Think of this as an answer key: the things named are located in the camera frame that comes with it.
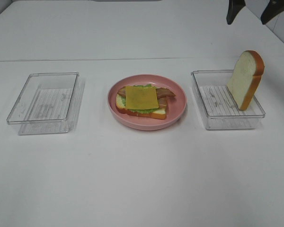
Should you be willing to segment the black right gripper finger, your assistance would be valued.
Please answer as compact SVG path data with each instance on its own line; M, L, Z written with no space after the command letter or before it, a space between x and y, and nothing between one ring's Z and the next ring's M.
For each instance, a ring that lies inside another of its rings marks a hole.
M270 0L261 15L263 25L284 11L284 0Z
M237 14L245 7L244 0L229 0L228 12L226 21L228 25L231 25L237 16Z

